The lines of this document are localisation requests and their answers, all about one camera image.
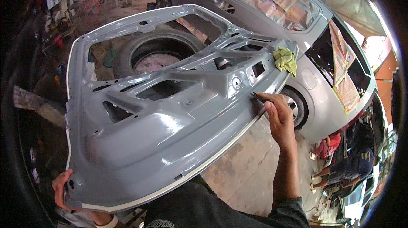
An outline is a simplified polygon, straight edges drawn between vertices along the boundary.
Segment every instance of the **paper sheet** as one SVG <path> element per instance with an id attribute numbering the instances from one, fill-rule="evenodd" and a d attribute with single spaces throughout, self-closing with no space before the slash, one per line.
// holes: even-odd
<path id="1" fill-rule="evenodd" d="M 319 14 L 309 0 L 241 0 L 283 28 L 304 31 Z"/>
<path id="2" fill-rule="evenodd" d="M 357 107 L 361 101 L 359 93 L 347 73 L 347 69 L 356 59 L 356 55 L 344 40 L 339 28 L 331 19 L 329 20 L 329 29 L 334 61 L 333 91 L 337 94 L 347 114 Z"/>

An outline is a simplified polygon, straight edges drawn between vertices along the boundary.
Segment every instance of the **hand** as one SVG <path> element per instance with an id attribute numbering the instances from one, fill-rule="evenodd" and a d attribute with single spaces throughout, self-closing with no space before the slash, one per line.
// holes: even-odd
<path id="1" fill-rule="evenodd" d="M 260 97 L 273 101 L 263 105 L 269 115 L 271 134 L 281 150 L 296 148 L 293 112 L 281 94 L 257 93 Z"/>
<path id="2" fill-rule="evenodd" d="M 52 181 L 52 188 L 54 189 L 54 200 L 55 203 L 63 209 L 66 210 L 78 210 L 72 209 L 64 204 L 64 184 L 68 181 L 69 176 L 74 173 L 72 169 L 68 169 L 63 173 L 59 174 L 59 176 Z"/>
<path id="3" fill-rule="evenodd" d="M 52 181 L 52 188 L 54 189 L 54 200 L 55 203 L 66 210 L 77 210 L 80 211 L 79 209 L 75 208 L 70 208 L 64 204 L 64 184 L 69 180 L 69 176 L 74 173 L 72 169 L 68 169 L 64 171 L 63 173 L 59 174 L 59 176 Z M 96 225 L 102 226 L 109 224 L 109 222 L 112 220 L 112 215 L 104 212 L 97 212 L 97 211 L 90 211 L 86 210 L 89 214 L 89 216 L 92 218 L 92 220 L 95 222 Z"/>

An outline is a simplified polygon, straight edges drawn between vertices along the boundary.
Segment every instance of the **left hand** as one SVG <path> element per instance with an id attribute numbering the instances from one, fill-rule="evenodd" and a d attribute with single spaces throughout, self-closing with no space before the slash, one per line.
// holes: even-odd
<path id="1" fill-rule="evenodd" d="M 65 192 L 64 185 L 65 183 L 67 183 L 69 176 L 72 173 L 74 173 L 74 171 L 72 169 L 68 169 L 64 171 L 63 173 L 59 174 L 59 176 L 52 181 L 52 188 L 54 189 L 54 201 L 59 207 L 63 209 L 79 210 L 79 209 L 70 208 L 64 204 L 64 192 Z"/>
<path id="2" fill-rule="evenodd" d="M 72 169 L 68 169 L 64 171 L 63 173 L 59 174 L 59 176 L 52 181 L 52 188 L 54 189 L 54 193 L 55 193 L 54 201 L 59 207 L 63 209 L 66 209 L 69 211 L 71 210 L 81 211 L 79 209 L 70 208 L 64 204 L 64 192 L 65 192 L 64 185 L 65 183 L 68 182 L 69 176 L 72 173 L 74 173 L 74 171 Z M 91 211 L 91 210 L 83 210 L 83 211 L 87 211 L 89 216 L 94 221 L 94 223 L 99 226 L 109 224 L 110 221 L 112 220 L 112 215 L 108 213 Z"/>

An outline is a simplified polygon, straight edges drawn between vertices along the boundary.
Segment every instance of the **car window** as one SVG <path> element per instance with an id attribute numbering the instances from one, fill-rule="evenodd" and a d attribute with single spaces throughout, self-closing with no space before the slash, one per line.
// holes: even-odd
<path id="1" fill-rule="evenodd" d="M 349 195 L 348 204 L 351 205 L 356 202 L 359 202 L 363 198 L 362 193 L 363 193 L 363 183 L 359 184 L 357 188 Z"/>
<path id="2" fill-rule="evenodd" d="M 362 206 L 364 206 L 364 205 L 367 204 L 368 200 L 370 200 L 370 198 L 371 198 L 371 195 L 372 195 L 372 193 L 369 193 L 368 195 L 366 195 L 366 196 L 364 197 Z"/>
<path id="3" fill-rule="evenodd" d="M 319 15 L 318 6 L 309 0 L 240 0 L 262 12 L 287 30 L 304 31 Z"/>
<path id="4" fill-rule="evenodd" d="M 348 75 L 353 81 L 360 97 L 363 96 L 370 84 L 370 72 L 367 63 L 364 60 L 360 49 L 353 41 L 352 37 L 346 29 L 340 24 L 336 17 L 332 18 L 336 26 L 339 28 L 341 35 L 346 43 L 351 47 L 357 59 L 351 64 L 348 69 Z M 315 64 L 315 66 L 324 75 L 330 86 L 333 86 L 334 62 L 333 62 L 333 48 L 331 41 L 330 29 L 327 26 L 320 37 L 313 43 L 313 45 L 305 52 L 305 55 Z"/>

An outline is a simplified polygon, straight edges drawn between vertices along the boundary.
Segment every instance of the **mounting hole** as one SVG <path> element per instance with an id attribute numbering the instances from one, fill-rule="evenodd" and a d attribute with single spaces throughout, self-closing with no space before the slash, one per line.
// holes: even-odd
<path id="1" fill-rule="evenodd" d="M 183 174 L 178 175 L 177 177 L 174 178 L 174 180 L 179 180 L 183 177 Z"/>

